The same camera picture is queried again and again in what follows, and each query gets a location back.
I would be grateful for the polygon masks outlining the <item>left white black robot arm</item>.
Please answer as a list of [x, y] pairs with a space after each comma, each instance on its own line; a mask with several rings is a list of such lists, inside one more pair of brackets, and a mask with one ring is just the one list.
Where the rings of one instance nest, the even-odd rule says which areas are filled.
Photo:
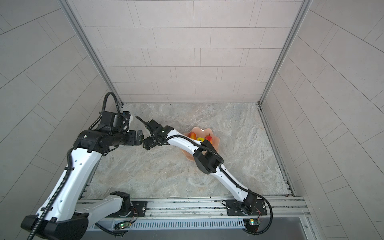
[[105, 199], [77, 208], [77, 202], [101, 158], [110, 147], [140, 146], [141, 130], [108, 134], [95, 130], [82, 131], [73, 147], [67, 151], [67, 166], [55, 188], [35, 215], [24, 218], [21, 228], [28, 231], [29, 240], [38, 236], [46, 240], [79, 240], [93, 224], [109, 216], [132, 217], [139, 211], [130, 195], [115, 191]]

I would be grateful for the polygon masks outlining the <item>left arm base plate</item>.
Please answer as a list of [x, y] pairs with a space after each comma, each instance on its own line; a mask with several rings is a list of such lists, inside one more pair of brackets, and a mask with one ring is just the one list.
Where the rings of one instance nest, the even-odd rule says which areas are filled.
[[146, 214], [147, 205], [147, 201], [131, 201], [122, 210], [108, 215], [107, 218], [141, 218]]

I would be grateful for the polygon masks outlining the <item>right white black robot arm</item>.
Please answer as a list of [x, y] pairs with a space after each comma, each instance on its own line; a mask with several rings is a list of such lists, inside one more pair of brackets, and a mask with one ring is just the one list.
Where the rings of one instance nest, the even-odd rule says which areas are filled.
[[227, 171], [223, 165], [223, 158], [208, 140], [202, 142], [193, 140], [170, 126], [163, 127], [154, 120], [145, 122], [138, 116], [136, 118], [145, 125], [150, 133], [150, 136], [143, 141], [145, 149], [172, 145], [184, 150], [193, 156], [201, 172], [214, 176], [230, 191], [235, 200], [239, 202], [240, 210], [244, 214], [250, 216], [266, 213], [266, 206], [261, 197], [244, 187]]

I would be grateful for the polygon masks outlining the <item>red yellow fake mango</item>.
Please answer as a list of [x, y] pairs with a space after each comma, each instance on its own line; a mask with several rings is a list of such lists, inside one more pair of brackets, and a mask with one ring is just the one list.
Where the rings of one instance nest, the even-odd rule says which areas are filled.
[[210, 136], [210, 135], [205, 136], [205, 139], [206, 139], [207, 141], [209, 141], [211, 144], [213, 144], [213, 138], [212, 138], [212, 136]]
[[193, 140], [196, 140], [197, 139], [197, 135], [196, 133], [194, 132], [190, 132], [189, 135], [188, 135], [189, 138], [193, 139]]

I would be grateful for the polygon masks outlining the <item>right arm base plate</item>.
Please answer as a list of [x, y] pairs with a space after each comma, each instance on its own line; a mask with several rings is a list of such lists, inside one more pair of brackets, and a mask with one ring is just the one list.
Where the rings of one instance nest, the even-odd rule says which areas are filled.
[[222, 203], [227, 209], [228, 216], [266, 216], [268, 214], [267, 205], [262, 199], [256, 199], [251, 204], [237, 200], [225, 200]]

